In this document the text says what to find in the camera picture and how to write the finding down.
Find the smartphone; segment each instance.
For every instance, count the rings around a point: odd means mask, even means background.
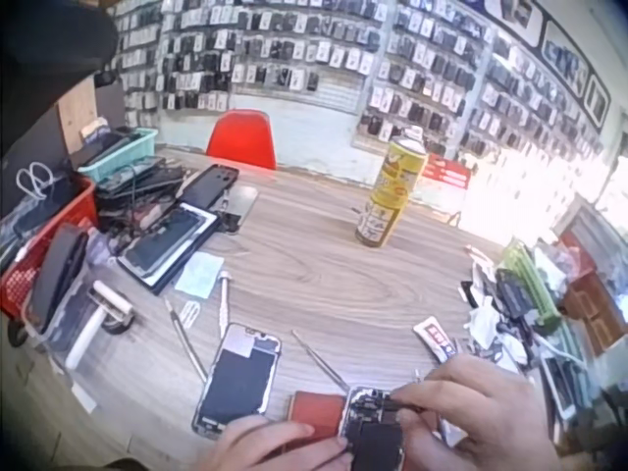
[[[281,349],[276,337],[229,324],[196,406],[192,430],[216,439],[233,420],[263,414]]]
[[[185,187],[180,201],[198,209],[208,209],[237,180],[238,169],[212,165]]]
[[[349,391],[339,435],[349,441],[354,456],[351,471],[401,470],[403,436],[397,411],[387,391],[364,387]]]
[[[548,380],[558,415],[562,420],[571,419],[576,415],[576,405],[558,360],[550,351],[543,350],[541,352],[541,366]]]

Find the spudger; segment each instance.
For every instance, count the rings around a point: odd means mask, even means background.
[[[321,358],[321,356],[316,353],[316,351],[310,348],[310,346],[305,343],[305,341],[303,341],[303,339],[296,333],[295,330],[292,330],[290,332],[292,333],[296,341],[298,341],[299,345],[303,347],[305,353],[307,353],[310,358],[314,360],[314,363],[316,363],[318,367],[323,370],[323,372],[327,376],[329,376],[332,381],[340,387],[341,390],[344,391],[344,393],[349,394],[349,391],[351,391],[351,386],[348,385],[336,371],[334,371],[334,368],[332,368],[329,363],[327,363],[327,361]]]

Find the wooden tabletop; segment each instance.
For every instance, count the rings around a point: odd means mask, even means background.
[[[163,149],[186,166],[217,160]],[[239,183],[260,195],[237,235],[212,235],[202,250],[225,257],[231,285],[231,320],[278,336],[282,356],[267,416],[286,417],[297,390],[341,393],[289,333],[296,329],[350,385],[392,389],[435,365],[430,351],[411,331],[436,316],[452,337],[465,337],[468,306],[457,288],[469,278],[472,243],[497,253],[488,242],[430,218],[410,205],[388,244],[369,248],[354,236],[368,190],[289,171],[240,168]],[[154,296],[120,267],[104,281],[125,294],[139,316],[125,334],[101,332],[73,374],[117,427],[141,437],[156,452],[171,456],[173,469],[193,463],[209,441],[190,423],[202,384],[173,329],[164,306],[178,311],[201,301],[188,331],[208,368],[220,343],[219,289],[206,301],[172,284]]]

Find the finger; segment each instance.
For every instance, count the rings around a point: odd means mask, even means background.
[[[323,466],[321,469],[327,470],[326,466],[332,465],[332,460],[338,461],[337,458],[346,449],[346,443],[344,437],[326,439],[316,444],[294,449],[282,456],[266,461],[254,469],[255,471],[310,471]],[[340,462],[334,464],[336,467],[340,465],[342,465]],[[346,465],[338,469],[343,471],[345,468]]]
[[[229,452],[226,469],[245,469],[259,463],[271,451],[298,439],[306,439],[314,427],[297,422],[278,422],[260,427],[240,439]]]
[[[391,398],[438,412],[453,425],[476,436],[483,436],[492,426],[496,408],[492,399],[450,381],[412,383],[392,392]]]
[[[399,410],[397,418],[403,431],[405,459],[414,468],[425,471],[475,469],[472,462],[467,461],[434,437],[427,424],[411,410]]]
[[[211,449],[211,463],[219,463],[225,452],[246,434],[268,425],[270,421],[262,415],[249,415],[236,419],[227,426]]]
[[[487,397],[496,397],[510,394],[513,379],[517,378],[524,381],[519,375],[499,368],[488,360],[462,354],[432,370],[426,380],[451,381]]]
[[[325,466],[316,468],[317,471],[349,471],[351,469],[351,463],[353,462],[353,455],[351,453],[345,453],[336,459],[333,459]]]

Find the phone display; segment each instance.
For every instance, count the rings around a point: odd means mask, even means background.
[[[562,420],[569,420],[575,415],[576,406],[558,360],[550,352],[542,351],[541,366],[548,380],[558,415]]]
[[[196,406],[192,430],[215,439],[233,420],[264,413],[281,347],[276,337],[229,324]]]
[[[353,453],[351,471],[399,471],[403,465],[398,407],[386,391],[352,388],[348,394],[340,435]]]
[[[183,208],[174,209],[151,234],[135,242],[124,257],[142,277],[153,273],[189,235],[202,224],[202,219]]]

